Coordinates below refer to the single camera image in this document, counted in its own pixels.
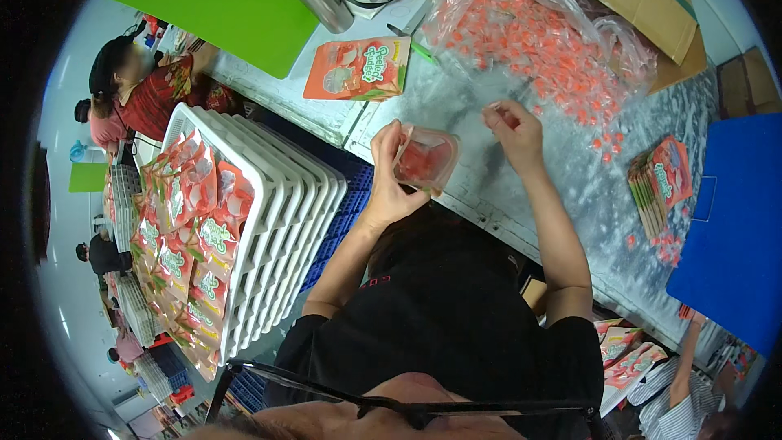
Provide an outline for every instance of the eyeglasses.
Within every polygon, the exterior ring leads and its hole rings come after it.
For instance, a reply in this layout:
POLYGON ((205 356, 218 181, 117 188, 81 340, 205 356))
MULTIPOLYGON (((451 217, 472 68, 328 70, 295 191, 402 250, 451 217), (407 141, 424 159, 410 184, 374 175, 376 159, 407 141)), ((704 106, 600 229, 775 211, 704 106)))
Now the eyeglasses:
POLYGON ((228 387, 243 370, 248 370, 268 381, 285 387, 299 389, 300 391, 309 392, 337 402, 352 403, 358 406, 357 419, 361 419, 375 408, 391 409, 404 417, 405 421, 416 430, 422 430, 428 425, 429 421, 437 416, 532 416, 579 413, 584 416, 593 440, 603 440, 606 437, 599 407, 588 401, 559 399, 553 401, 400 403, 391 398, 356 396, 337 391, 288 370, 240 359, 231 359, 225 364, 225 370, 220 375, 214 398, 206 414, 207 424, 215 422, 228 387))

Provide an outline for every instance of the pink shirt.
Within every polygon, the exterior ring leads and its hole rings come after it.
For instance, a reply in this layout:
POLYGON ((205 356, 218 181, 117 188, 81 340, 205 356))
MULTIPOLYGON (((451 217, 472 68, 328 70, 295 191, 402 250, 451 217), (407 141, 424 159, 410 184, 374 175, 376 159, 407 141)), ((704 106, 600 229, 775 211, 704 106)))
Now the pink shirt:
POLYGON ((108 149, 111 141, 127 139, 127 130, 122 125, 120 115, 116 112, 112 111, 111 115, 106 119, 99 119, 92 115, 91 110, 89 118, 92 140, 104 150, 108 149))
POLYGON ((116 337, 116 354, 125 363, 131 363, 144 353, 144 348, 138 343, 131 332, 116 337))

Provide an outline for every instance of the white plastic crate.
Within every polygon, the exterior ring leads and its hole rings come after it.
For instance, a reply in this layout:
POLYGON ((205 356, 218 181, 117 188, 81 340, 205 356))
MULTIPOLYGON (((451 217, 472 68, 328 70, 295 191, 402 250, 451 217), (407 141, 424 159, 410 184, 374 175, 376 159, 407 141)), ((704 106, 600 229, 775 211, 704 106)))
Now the white plastic crate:
POLYGON ((168 377, 157 365, 155 359, 149 354, 144 352, 140 357, 133 361, 133 367, 138 375, 144 379, 147 384, 147 389, 152 394, 152 397, 157 400, 158 403, 163 404, 163 401, 171 395, 171 384, 168 382, 168 377))
POLYGON ((132 275, 119 277, 116 280, 116 292, 122 314, 138 343, 142 347, 151 346, 156 337, 156 319, 147 306, 138 280, 132 275))
POLYGON ((275 226, 275 236, 271 242, 272 251, 279 256, 274 262, 266 265, 252 292, 249 317, 247 325, 242 330, 239 338, 239 347, 247 348, 249 343, 260 336, 258 323, 268 315, 269 301, 274 296, 279 283, 285 278, 286 268, 290 256, 295 250, 298 235, 303 226, 303 220, 312 206, 312 176, 303 171, 283 157, 282 154, 258 140, 246 130, 236 124, 230 116, 218 115, 215 119, 235 139, 244 143, 255 156, 250 161, 255 163, 262 171, 279 171, 286 178, 286 206, 283 209, 279 224, 275 226))
POLYGON ((338 193, 338 183, 334 172, 327 171, 322 165, 318 165, 321 162, 311 158, 311 155, 306 156, 303 152, 296 150, 271 132, 266 131, 261 125, 249 121, 249 119, 238 115, 235 115, 233 119, 243 128, 277 148, 279 152, 310 173, 315 183, 316 194, 314 195, 314 202, 304 227, 299 234, 296 254, 288 260, 289 278, 285 286, 278 287, 265 323, 259 323, 262 326, 261 331, 268 333, 272 326, 280 322, 285 308, 283 303, 286 302, 286 297, 291 292, 298 294, 303 279, 307 276, 310 267, 305 264, 312 248, 315 247, 317 250, 320 247, 322 239, 317 240, 318 231, 323 227, 327 211, 333 206, 332 202, 338 193))
POLYGON ((227 161, 238 168, 255 192, 228 284, 223 334, 220 338, 220 365, 223 365, 226 359, 235 357, 239 351, 239 339, 247 325, 247 309, 254 297, 259 273, 279 258, 270 240, 279 225, 279 216, 286 202, 286 181, 281 173, 271 169, 269 171, 274 173, 262 172, 255 163, 249 161, 257 158, 256 155, 220 124, 218 116, 214 111, 207 112, 200 107, 178 104, 171 114, 163 149, 171 146, 180 133, 187 136, 197 128, 205 143, 214 149, 215 159, 227 161))
POLYGON ((112 165, 110 171, 116 250, 130 251, 130 241, 135 231, 134 224, 137 216, 132 196, 142 191, 141 181, 138 172, 127 165, 112 165))

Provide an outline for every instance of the black shirt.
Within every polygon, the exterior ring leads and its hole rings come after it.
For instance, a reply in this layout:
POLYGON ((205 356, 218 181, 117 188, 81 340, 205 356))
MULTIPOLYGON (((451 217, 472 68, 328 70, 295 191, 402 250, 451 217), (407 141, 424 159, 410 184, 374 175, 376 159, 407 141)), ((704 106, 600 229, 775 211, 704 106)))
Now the black shirt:
POLYGON ((123 268, 120 253, 116 250, 116 244, 101 238, 100 233, 90 240, 89 261, 92 265, 92 271, 98 275, 126 270, 123 268))
MULTIPOLYGON (((496 250, 457 230, 424 239, 392 251, 390 266, 333 318, 299 318, 275 365, 356 395, 398 374, 425 372, 474 401, 567 398, 600 405, 603 367, 592 323, 568 317, 543 329, 496 250)), ((314 399, 274 384, 264 396, 269 406, 314 399)), ((506 420, 534 440, 586 438, 581 418, 506 420)))

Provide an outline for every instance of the blue board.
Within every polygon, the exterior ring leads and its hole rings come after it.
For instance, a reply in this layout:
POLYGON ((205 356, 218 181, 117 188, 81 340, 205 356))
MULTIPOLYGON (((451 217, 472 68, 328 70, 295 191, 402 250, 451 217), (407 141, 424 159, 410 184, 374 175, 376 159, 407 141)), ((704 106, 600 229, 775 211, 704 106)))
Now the blue board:
POLYGON ((782 323, 782 114, 709 126, 703 173, 668 294, 768 357, 782 323))

